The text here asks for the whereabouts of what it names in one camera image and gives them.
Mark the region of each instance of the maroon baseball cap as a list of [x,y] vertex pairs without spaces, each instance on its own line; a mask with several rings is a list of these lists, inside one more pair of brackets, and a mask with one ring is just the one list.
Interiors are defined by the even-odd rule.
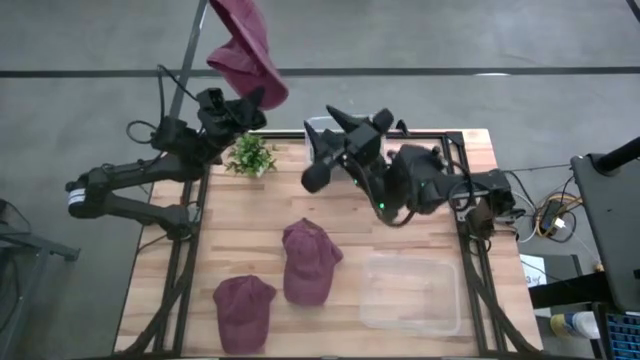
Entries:
[[329,297],[333,268],[342,251],[320,226],[303,218],[284,229],[282,243],[287,253],[284,296],[298,305],[322,305]]
[[218,330],[227,354],[261,352],[269,333],[269,304],[276,289],[257,276],[224,280],[213,293],[218,312]]

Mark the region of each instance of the gray floor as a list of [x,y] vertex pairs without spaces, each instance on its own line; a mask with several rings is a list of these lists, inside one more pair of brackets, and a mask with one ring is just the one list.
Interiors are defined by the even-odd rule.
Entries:
[[[0,70],[179,68],[197,3],[0,0]],[[279,67],[640,65],[640,23],[624,0],[259,5]],[[227,39],[209,9],[194,68],[205,68],[208,53]],[[289,99],[267,113],[272,129],[300,128],[305,118],[323,115],[325,104],[358,113],[385,106],[413,128],[488,128],[505,169],[567,163],[640,133],[640,75],[332,77],[287,84]],[[193,91],[212,86],[228,89],[220,79],[189,83]],[[167,89],[173,93],[168,82]],[[140,226],[72,219],[63,189],[93,166],[154,154],[129,141],[124,127],[133,119],[157,121],[155,81],[0,79],[0,109],[0,197],[15,203],[38,234],[82,247],[77,263],[49,264],[21,351],[54,359],[108,354]],[[181,117],[195,124],[194,114],[185,101]],[[570,176],[568,169],[520,174],[536,199]],[[138,189],[125,194],[146,199]],[[579,221],[579,239],[594,249],[583,213]],[[521,252],[575,253],[586,272],[595,262],[577,239],[564,245],[534,239]]]

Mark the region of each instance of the potted plant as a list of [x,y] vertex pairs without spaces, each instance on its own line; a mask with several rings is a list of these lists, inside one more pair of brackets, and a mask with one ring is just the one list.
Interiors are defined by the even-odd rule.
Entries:
[[238,138],[229,152],[231,161],[227,163],[227,171],[261,177],[267,170],[276,170],[276,160],[265,144],[266,140],[256,135],[245,134]]

